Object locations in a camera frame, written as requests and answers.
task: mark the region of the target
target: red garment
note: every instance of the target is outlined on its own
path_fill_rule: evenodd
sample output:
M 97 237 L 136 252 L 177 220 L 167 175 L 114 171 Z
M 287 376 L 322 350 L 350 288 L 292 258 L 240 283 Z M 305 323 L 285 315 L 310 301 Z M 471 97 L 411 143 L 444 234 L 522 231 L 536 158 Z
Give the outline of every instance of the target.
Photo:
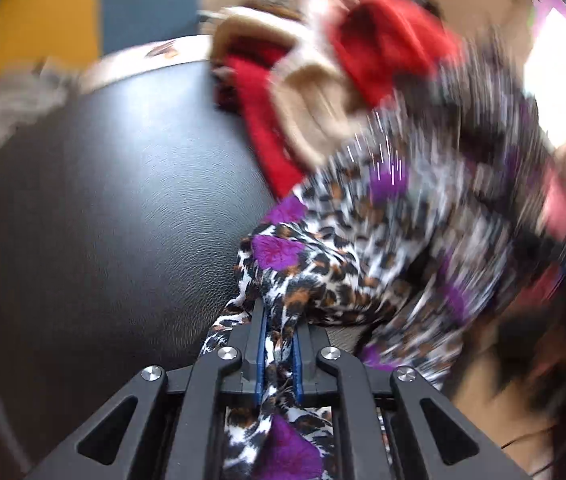
M 276 198 L 287 196 L 305 177 L 303 169 L 288 155 L 279 122 L 269 101 L 269 69 L 287 50 L 267 41 L 241 38 L 225 57 L 234 70 L 234 81 L 243 118 L 261 171 Z
M 410 0 L 359 0 L 330 31 L 342 67 L 370 107 L 393 94 L 396 73 L 431 75 L 460 56 L 460 41 Z

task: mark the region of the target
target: black leather surface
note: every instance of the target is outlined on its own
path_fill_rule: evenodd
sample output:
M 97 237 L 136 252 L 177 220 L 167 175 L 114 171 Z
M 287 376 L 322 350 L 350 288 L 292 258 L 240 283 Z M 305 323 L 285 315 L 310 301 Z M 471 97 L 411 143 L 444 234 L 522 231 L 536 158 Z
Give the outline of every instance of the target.
M 0 399 L 36 463 L 131 375 L 194 360 L 273 205 L 205 62 L 136 76 L 0 150 Z

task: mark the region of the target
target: gray blurry object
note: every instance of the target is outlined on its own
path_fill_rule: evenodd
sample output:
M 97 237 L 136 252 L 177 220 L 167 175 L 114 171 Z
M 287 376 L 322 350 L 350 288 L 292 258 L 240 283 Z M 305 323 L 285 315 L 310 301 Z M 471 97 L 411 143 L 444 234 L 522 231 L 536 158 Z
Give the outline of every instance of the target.
M 0 79 L 0 145 L 20 124 L 33 124 L 67 101 L 75 77 L 42 64 Z

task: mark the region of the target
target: animal print cloth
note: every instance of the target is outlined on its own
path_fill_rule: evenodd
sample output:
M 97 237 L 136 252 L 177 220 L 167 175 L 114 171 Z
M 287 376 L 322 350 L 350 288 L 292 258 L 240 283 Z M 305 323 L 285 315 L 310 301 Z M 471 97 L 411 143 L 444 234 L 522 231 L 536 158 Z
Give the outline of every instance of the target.
M 463 330 L 511 299 L 512 232 L 534 225 L 548 158 L 535 102 L 494 44 L 468 44 L 465 62 L 443 66 L 425 94 L 407 103 L 397 93 L 373 110 L 364 131 L 241 241 L 239 295 L 202 353 L 224 345 L 262 298 L 265 392 L 258 409 L 228 411 L 225 478 L 335 475 L 330 410 L 301 409 L 292 391 L 301 316 L 370 325 L 365 362 L 412 365 L 439 386 Z M 281 424 L 312 445 L 302 470 L 271 449 Z

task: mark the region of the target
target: silver bolt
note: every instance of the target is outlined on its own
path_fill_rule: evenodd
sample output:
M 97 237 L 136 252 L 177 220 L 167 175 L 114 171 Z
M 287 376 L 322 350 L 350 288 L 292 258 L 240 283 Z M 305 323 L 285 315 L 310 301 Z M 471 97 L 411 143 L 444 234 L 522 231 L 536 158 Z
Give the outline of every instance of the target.
M 217 355 L 223 361 L 229 361 L 230 359 L 234 359 L 238 355 L 238 352 L 236 351 L 236 348 L 232 346 L 224 346 L 223 348 L 219 349 Z
M 141 370 L 141 377 L 146 381 L 156 381 L 162 374 L 163 370 L 157 366 L 148 366 Z
M 411 383 L 416 379 L 416 371 L 409 366 L 399 366 L 396 369 L 396 378 L 404 383 Z
M 326 346 L 321 348 L 321 355 L 329 361 L 334 361 L 341 357 L 341 351 L 336 346 Z

